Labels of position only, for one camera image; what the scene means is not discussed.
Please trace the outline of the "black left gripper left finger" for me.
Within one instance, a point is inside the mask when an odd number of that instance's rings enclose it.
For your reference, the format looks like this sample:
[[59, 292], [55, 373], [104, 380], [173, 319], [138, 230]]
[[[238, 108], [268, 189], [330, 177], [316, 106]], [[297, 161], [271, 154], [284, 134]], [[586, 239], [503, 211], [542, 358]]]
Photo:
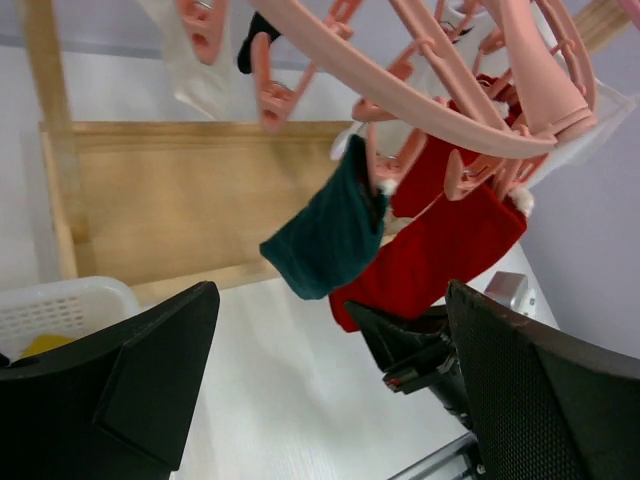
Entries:
[[200, 282], [1, 371], [4, 479], [167, 479], [178, 470], [220, 297]]

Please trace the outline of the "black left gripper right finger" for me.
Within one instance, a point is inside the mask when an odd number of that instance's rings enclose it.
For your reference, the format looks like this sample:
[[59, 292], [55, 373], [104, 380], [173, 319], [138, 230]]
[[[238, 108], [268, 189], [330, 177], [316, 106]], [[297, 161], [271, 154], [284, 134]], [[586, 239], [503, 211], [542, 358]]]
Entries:
[[458, 281], [446, 306], [488, 478], [638, 478], [638, 359]]

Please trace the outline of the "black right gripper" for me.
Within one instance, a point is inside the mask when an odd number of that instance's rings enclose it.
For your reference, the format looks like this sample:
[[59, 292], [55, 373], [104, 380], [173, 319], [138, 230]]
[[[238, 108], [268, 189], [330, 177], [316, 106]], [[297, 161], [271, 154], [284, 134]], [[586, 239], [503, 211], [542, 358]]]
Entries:
[[409, 395], [427, 388], [461, 424], [472, 423], [446, 306], [432, 306], [412, 321], [354, 301], [345, 309], [392, 392]]

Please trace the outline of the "red santa sock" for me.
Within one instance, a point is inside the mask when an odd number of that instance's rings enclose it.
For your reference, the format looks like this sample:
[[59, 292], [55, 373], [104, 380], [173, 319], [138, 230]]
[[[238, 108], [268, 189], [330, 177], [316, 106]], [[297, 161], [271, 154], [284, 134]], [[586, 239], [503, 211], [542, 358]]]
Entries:
[[334, 320], [347, 333], [359, 330], [348, 302], [402, 323], [417, 320], [451, 280], [469, 282], [501, 260], [526, 232], [534, 205], [526, 188], [500, 201], [487, 185], [460, 201], [437, 200], [384, 245], [356, 280], [329, 295]]
[[[498, 78], [480, 74], [476, 77], [476, 80], [486, 90]], [[508, 88], [503, 87], [496, 99], [493, 100], [493, 103], [501, 112], [501, 116], [506, 123], [511, 126], [517, 116], [522, 113], [522, 110], [517, 101], [513, 104], [503, 101], [506, 98], [505, 92]], [[417, 216], [442, 192], [448, 159], [454, 147], [460, 152], [465, 166], [472, 164], [480, 155], [479, 152], [467, 150], [439, 138], [428, 136], [424, 149], [391, 198], [391, 209], [395, 217], [413, 218]]]

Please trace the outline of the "dark green christmas sock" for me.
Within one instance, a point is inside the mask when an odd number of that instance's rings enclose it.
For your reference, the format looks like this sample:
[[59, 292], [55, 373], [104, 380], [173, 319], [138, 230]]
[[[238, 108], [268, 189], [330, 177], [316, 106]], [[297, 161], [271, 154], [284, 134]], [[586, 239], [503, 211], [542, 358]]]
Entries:
[[299, 298], [321, 299], [374, 260], [388, 205], [369, 184], [366, 142], [353, 135], [326, 184], [259, 251]]

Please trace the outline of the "pink round clip hanger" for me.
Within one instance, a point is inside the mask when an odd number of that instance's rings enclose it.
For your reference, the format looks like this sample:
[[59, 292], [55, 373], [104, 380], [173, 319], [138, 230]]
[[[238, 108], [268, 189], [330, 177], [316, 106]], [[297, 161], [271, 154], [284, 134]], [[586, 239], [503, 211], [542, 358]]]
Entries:
[[[547, 158], [568, 144], [604, 131], [596, 115], [597, 82], [588, 50], [625, 16], [616, 3], [595, 3], [579, 31], [559, 1], [487, 1], [494, 28], [482, 39], [477, 60], [459, 51], [457, 30], [445, 30], [439, 11], [420, 1], [392, 7], [410, 42], [388, 66], [353, 46], [356, 1], [336, 1], [324, 17], [298, 1], [258, 1], [256, 11], [310, 61], [295, 88], [274, 80], [265, 32], [249, 38], [249, 58], [261, 128], [277, 135], [318, 70], [354, 90], [353, 119], [367, 130], [370, 176], [399, 182], [432, 139], [478, 154], [480, 172], [465, 177], [456, 156], [447, 160], [445, 192], [464, 197], [488, 176], [504, 190], [526, 183]], [[480, 81], [480, 60], [505, 52], [506, 71]]]

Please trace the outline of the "yellow sock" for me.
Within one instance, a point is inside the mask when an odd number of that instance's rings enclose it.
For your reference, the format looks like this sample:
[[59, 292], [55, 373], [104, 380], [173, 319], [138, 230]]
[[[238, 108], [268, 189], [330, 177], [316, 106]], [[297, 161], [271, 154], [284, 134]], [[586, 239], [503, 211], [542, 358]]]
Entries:
[[24, 349], [20, 359], [36, 356], [74, 342], [75, 339], [62, 335], [40, 335]]

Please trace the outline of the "white plastic laundry basket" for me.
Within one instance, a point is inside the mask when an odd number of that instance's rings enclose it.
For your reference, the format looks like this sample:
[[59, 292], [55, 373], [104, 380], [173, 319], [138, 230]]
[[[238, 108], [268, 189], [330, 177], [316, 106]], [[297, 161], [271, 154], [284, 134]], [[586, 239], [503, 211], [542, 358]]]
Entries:
[[1, 353], [15, 361], [34, 339], [73, 339], [95, 333], [142, 311], [128, 286], [93, 276], [1, 293]]

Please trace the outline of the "wooden clothes rack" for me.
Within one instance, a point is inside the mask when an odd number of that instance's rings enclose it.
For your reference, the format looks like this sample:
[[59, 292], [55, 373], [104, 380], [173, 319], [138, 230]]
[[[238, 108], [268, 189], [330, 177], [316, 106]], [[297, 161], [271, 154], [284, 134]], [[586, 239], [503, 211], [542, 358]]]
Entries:
[[[459, 43], [474, 14], [488, 15], [484, 2], [468, 2], [452, 26], [447, 2], [426, 6]], [[258, 244], [326, 182], [337, 124], [290, 117], [271, 135], [259, 120], [74, 122], [53, 4], [16, 7], [44, 115], [63, 276], [103, 274], [155, 298], [198, 275], [222, 288], [277, 275]]]

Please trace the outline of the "white ankle sock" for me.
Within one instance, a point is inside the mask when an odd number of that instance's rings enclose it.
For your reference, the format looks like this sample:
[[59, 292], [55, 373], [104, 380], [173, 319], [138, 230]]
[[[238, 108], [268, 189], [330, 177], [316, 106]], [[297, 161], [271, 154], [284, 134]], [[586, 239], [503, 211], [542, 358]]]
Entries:
[[161, 32], [174, 97], [214, 121], [254, 121], [250, 79], [236, 66], [233, 1], [142, 1]]

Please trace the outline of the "white undershirt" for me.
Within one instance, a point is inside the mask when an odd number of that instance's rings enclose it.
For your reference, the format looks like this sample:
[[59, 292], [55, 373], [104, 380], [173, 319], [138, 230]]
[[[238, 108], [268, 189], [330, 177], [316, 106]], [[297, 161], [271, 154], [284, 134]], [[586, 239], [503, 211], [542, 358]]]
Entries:
[[[495, 192], [505, 196], [523, 185], [541, 167], [558, 144], [584, 135], [597, 122], [596, 82], [588, 47], [604, 42], [639, 17], [636, 1], [594, 1], [582, 18], [582, 37], [563, 4], [541, 1], [538, 6], [555, 36], [548, 47], [539, 33], [527, 1], [486, 1], [485, 9], [497, 28], [480, 46], [481, 54], [504, 47], [509, 69], [489, 89], [476, 80], [452, 43], [456, 34], [439, 25], [420, 1], [394, 4], [414, 44], [427, 59], [455, 102], [441, 114], [441, 124], [429, 133], [458, 147], [479, 152], [469, 173], [458, 151], [450, 154], [444, 192], [459, 200], [494, 180]], [[503, 101], [520, 104], [522, 113], [509, 126], [493, 100], [503, 89]]]

